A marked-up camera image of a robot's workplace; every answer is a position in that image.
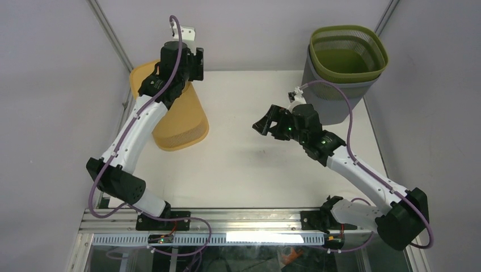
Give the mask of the green plastic basket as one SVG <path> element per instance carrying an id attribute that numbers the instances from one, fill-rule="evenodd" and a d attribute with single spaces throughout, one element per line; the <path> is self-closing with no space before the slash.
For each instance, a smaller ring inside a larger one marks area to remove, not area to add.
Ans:
<path id="1" fill-rule="evenodd" d="M 389 57 L 378 35 L 360 25 L 335 25 L 315 30 L 309 53 L 317 74 L 332 83 L 377 79 Z"/>

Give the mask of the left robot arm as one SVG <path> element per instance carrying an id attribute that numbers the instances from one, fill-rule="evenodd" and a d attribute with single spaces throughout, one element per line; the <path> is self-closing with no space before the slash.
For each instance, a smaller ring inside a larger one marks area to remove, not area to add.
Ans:
<path id="1" fill-rule="evenodd" d="M 166 229 L 171 222 L 170 204 L 134 176 L 141 151 L 157 123 L 181 97 L 189 82 L 204 78 L 204 50 L 191 49 L 186 43 L 168 41 L 137 93 L 128 120 L 109 148 L 98 159 L 89 158 L 86 169 L 94 189 L 117 198 L 138 212 L 149 215 L 156 230 Z"/>

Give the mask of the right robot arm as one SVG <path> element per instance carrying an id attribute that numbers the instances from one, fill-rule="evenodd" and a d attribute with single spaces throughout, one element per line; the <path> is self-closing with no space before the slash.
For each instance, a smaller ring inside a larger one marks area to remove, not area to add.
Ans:
<path id="1" fill-rule="evenodd" d="M 340 224 L 371 230 L 395 250 L 404 250 L 424 230 L 429 233 L 428 198 L 419 188 L 409 190 L 372 170 L 347 143 L 325 130 L 311 104 L 292 110 L 271 105 L 252 128 L 259 134 L 270 134 L 280 141 L 294 140 L 307 156 L 338 173 L 363 192 L 372 205 L 353 203 L 343 197 L 329 197 L 320 207 L 317 227 L 326 232 Z"/>

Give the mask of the yellow plastic basket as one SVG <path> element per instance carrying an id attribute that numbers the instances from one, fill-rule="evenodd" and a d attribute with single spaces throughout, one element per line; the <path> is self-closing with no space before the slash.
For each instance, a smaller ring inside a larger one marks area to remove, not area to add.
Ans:
<path id="1" fill-rule="evenodd" d="M 209 132 L 208 118 L 192 82 L 157 123 L 152 136 L 158 148 L 176 151 L 203 140 Z"/>

